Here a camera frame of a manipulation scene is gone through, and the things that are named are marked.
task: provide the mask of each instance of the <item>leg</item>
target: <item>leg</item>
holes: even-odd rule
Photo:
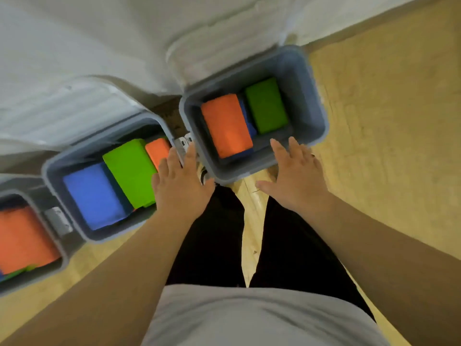
[[[234,192],[216,186],[204,213],[193,223],[166,285],[245,287],[242,272],[244,209]]]
[[[269,198],[262,250],[250,287],[337,297],[373,314],[342,263],[301,216]]]

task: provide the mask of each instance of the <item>wooden floor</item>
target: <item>wooden floor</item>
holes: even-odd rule
[[[331,124],[314,148],[332,192],[461,259],[461,0],[439,0],[310,54]],[[267,196],[233,185],[245,206],[243,269],[255,271]],[[88,244],[66,271],[0,298],[0,340],[54,301],[132,233]],[[406,341],[373,310],[393,345]]]

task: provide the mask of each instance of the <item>hand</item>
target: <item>hand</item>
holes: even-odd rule
[[[196,174],[195,145],[191,143],[181,168],[176,148],[171,148],[168,158],[162,159],[158,173],[152,177],[152,187],[157,201],[157,212],[192,224],[205,211],[214,192],[214,180],[202,185]]]
[[[305,145],[290,137],[290,153],[271,139],[275,159],[279,163],[277,182],[257,181],[256,186],[273,197],[284,208],[301,215],[328,208],[333,195],[328,191],[322,165]]]

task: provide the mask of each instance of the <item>orange box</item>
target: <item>orange box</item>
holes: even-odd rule
[[[201,110],[220,158],[253,147],[236,94],[227,94],[203,103]]]
[[[0,271],[45,266],[61,255],[31,207],[0,212]]]
[[[160,164],[160,160],[168,156],[170,148],[170,144],[164,138],[159,138],[146,144],[146,152],[147,154],[149,154],[149,157],[155,165],[157,171],[158,166]]]

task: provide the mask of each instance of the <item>white t-shirt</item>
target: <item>white t-shirt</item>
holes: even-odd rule
[[[141,346],[389,346],[376,323],[335,297],[272,288],[169,285]]]

